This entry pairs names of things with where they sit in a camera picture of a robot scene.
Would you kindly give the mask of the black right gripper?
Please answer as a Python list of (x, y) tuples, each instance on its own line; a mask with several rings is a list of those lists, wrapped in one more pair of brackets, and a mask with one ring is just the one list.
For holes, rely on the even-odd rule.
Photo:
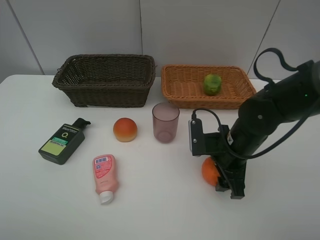
[[(238, 155), (246, 155), (248, 153), (248, 148), (245, 147), (247, 136), (241, 126), (235, 124), (232, 128), (229, 128), (227, 125), (223, 125), (222, 129), (225, 140), (232, 141), (232, 143), (227, 143), (228, 147)], [(231, 199), (241, 200), (244, 198), (247, 161), (232, 155), (228, 151), (219, 131), (204, 133), (204, 143), (204, 155), (214, 160), (219, 173), (215, 191), (225, 192), (231, 189)]]

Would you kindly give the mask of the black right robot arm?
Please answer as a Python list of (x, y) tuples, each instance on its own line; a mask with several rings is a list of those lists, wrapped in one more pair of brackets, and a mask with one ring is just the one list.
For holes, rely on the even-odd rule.
[[(231, 199), (245, 196), (247, 160), (261, 157), (295, 133), (309, 118), (320, 113), (320, 63), (309, 61), (298, 66), (297, 73), (268, 84), (248, 98), (238, 109), (238, 118), (229, 131), (218, 125), (216, 146), (223, 153), (212, 155), (219, 176), (217, 192), (231, 191)], [(266, 149), (256, 152), (279, 125), (295, 126)]]

